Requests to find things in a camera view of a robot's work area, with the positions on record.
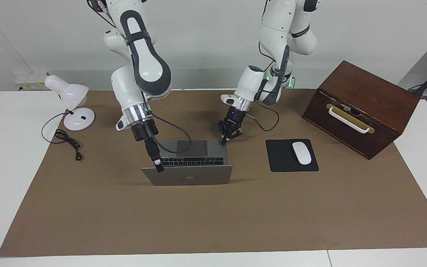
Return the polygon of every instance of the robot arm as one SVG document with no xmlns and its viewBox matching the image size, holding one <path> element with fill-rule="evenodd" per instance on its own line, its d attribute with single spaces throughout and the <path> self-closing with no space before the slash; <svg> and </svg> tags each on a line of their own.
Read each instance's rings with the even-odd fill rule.
<svg viewBox="0 0 427 267">
<path fill-rule="evenodd" d="M 259 100 L 266 105 L 278 102 L 281 89 L 288 84 L 294 54 L 308 55 L 317 45 L 310 30 L 309 15 L 321 0 L 270 0 L 261 19 L 259 43 L 272 56 L 273 64 L 263 71 L 248 66 L 232 95 L 221 100 L 230 105 L 227 116 L 219 121 L 222 143 L 243 134 L 241 125 L 251 102 Z"/>
<path fill-rule="evenodd" d="M 146 0 L 90 0 L 93 9 L 105 12 L 116 30 L 105 33 L 105 44 L 123 56 L 126 66 L 112 74 L 112 86 L 122 108 L 117 130 L 130 128 L 136 141 L 144 141 L 158 172 L 164 170 L 154 136 L 158 129 L 147 99 L 160 99 L 171 90 L 171 70 L 155 51 L 142 6 Z"/>
</svg>

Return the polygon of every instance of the computer mouse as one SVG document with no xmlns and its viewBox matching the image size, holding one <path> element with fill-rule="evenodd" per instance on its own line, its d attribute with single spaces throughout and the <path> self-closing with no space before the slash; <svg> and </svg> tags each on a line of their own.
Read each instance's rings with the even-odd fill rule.
<svg viewBox="0 0 427 267">
<path fill-rule="evenodd" d="M 309 149 L 303 142 L 294 142 L 292 146 L 300 164 L 307 165 L 312 161 Z"/>
</svg>

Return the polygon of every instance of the brown wooden box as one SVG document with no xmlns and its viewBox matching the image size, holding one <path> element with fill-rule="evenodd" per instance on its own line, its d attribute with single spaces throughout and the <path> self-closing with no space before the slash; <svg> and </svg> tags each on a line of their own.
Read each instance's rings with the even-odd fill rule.
<svg viewBox="0 0 427 267">
<path fill-rule="evenodd" d="M 371 159 L 403 133 L 419 100 L 343 61 L 319 86 L 303 118 Z"/>
</svg>

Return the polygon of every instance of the desk lamp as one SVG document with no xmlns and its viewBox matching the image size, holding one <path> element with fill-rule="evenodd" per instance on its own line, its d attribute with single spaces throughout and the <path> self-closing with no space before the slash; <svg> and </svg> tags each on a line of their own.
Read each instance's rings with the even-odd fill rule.
<svg viewBox="0 0 427 267">
<path fill-rule="evenodd" d="M 56 92 L 69 114 L 64 119 L 64 126 L 70 131 L 81 131 L 88 128 L 95 120 L 95 113 L 89 108 L 76 108 L 87 101 L 88 87 L 69 84 L 58 76 L 51 75 L 46 78 L 47 88 Z"/>
</svg>

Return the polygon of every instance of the white handle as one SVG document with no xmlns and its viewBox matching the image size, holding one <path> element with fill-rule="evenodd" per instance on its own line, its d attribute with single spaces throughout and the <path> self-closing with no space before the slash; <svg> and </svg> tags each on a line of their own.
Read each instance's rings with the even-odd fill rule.
<svg viewBox="0 0 427 267">
<path fill-rule="evenodd" d="M 333 108 L 334 108 L 334 107 L 331 107 L 331 108 L 329 109 L 329 114 L 330 114 L 332 117 L 336 118 L 337 120 L 340 120 L 341 122 L 345 123 L 346 125 L 349 125 L 352 129 L 356 130 L 357 132 L 360 132 L 360 133 L 362 133 L 362 134 L 366 134 L 366 133 L 368 133 L 368 131 L 370 130 L 370 128 L 367 128 L 366 130 L 363 130 L 363 129 L 361 129 L 360 127 L 358 127 L 357 125 L 355 125 L 355 124 L 353 124 L 353 123 L 349 122 L 348 120 L 346 120 L 346 119 L 342 118 L 339 114 L 336 114 L 336 113 L 334 113 L 334 111 L 332 111 L 332 109 L 333 109 Z"/>
</svg>

